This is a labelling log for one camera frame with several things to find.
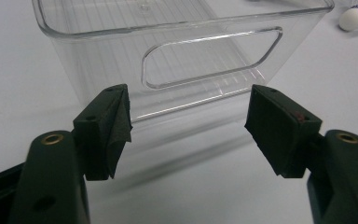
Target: white table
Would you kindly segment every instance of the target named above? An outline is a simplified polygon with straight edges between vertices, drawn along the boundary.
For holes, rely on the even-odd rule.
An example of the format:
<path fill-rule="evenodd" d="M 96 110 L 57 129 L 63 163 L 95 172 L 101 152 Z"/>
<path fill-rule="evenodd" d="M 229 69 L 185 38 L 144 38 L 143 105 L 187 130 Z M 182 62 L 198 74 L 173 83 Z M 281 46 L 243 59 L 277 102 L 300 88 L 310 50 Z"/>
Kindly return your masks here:
<path fill-rule="evenodd" d="M 340 11 L 268 85 L 321 118 L 322 133 L 358 134 L 358 32 L 337 28 Z M 72 130 L 81 109 L 31 1 L 0 1 L 0 172 L 23 162 L 39 134 Z M 135 127 L 117 179 L 88 183 L 92 223 L 312 223 L 308 174 L 275 176 L 244 122 L 183 125 Z"/>

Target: plastic container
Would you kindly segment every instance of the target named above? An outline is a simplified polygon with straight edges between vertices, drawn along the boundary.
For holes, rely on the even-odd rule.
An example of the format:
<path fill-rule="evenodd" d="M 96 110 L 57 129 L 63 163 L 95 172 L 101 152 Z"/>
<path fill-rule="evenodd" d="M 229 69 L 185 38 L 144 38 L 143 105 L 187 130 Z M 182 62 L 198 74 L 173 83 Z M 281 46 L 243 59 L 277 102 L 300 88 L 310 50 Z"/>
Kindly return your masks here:
<path fill-rule="evenodd" d="M 332 0 L 33 0 L 80 102 L 127 83 L 132 122 L 266 84 Z"/>

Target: screw hole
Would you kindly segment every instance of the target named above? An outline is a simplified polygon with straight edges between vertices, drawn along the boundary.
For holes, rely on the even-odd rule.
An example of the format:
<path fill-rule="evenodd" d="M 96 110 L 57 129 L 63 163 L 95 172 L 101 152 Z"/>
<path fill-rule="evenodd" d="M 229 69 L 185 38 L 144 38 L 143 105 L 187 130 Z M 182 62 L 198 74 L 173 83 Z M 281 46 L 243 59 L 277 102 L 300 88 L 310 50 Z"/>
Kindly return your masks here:
<path fill-rule="evenodd" d="M 337 138 L 346 143 L 358 144 L 358 139 L 348 133 L 339 133 Z"/>
<path fill-rule="evenodd" d="M 95 119 L 96 119 L 95 116 L 88 116 L 88 117 L 86 117 L 86 120 L 88 120 L 88 121 L 93 121 L 93 120 L 95 120 Z"/>
<path fill-rule="evenodd" d="M 54 134 L 44 137 L 41 142 L 43 145 L 49 146 L 49 145 L 54 145 L 54 144 L 61 142 L 62 139 L 63 139 L 62 134 L 54 133 Z"/>
<path fill-rule="evenodd" d="M 36 212 L 44 212 L 49 210 L 55 203 L 56 200 L 53 196 L 45 196 L 34 203 L 34 210 Z"/>

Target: shuttlecock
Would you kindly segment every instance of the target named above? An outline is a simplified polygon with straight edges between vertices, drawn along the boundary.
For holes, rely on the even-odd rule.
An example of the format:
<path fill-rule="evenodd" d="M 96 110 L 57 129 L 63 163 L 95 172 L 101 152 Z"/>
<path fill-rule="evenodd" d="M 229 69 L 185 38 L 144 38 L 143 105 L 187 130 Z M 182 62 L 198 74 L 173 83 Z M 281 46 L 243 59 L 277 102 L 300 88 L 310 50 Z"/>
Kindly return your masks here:
<path fill-rule="evenodd" d="M 350 9 L 339 17 L 339 27 L 345 31 L 358 29 L 358 0 L 352 0 Z"/>

